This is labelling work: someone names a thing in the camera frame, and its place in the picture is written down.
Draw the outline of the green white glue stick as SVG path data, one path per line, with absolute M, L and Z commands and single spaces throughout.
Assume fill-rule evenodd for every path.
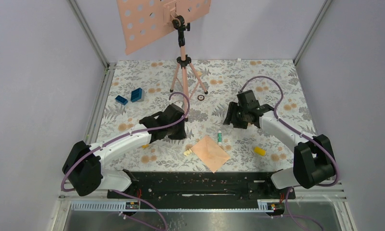
M 222 146 L 223 144 L 223 136 L 221 130 L 217 132 L 217 143 L 219 146 Z

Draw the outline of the tan paper envelope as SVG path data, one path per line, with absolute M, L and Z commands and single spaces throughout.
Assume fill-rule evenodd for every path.
M 208 135 L 191 147 L 191 151 L 209 168 L 212 173 L 218 171 L 229 159 L 217 142 Z

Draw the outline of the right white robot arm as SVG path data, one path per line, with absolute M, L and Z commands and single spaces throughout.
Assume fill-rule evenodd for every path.
M 302 186 L 309 189 L 337 176 L 333 150 L 327 136 L 301 133 L 277 118 L 272 106 L 261 105 L 252 90 L 237 94 L 237 99 L 237 102 L 229 103 L 224 125 L 246 129 L 249 124 L 253 124 L 273 135 L 293 153 L 293 166 L 273 173 L 270 181 L 264 185 L 268 197 L 277 198 L 288 187 Z

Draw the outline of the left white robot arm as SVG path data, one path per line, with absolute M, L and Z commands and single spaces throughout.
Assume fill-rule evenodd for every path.
M 124 170 L 109 170 L 107 165 L 125 153 L 164 138 L 186 138 L 185 113 L 174 103 L 162 112 L 142 118 L 132 129 L 109 140 L 75 143 L 62 172 L 79 196 L 96 190 L 117 190 L 131 198 L 137 193 L 137 184 Z

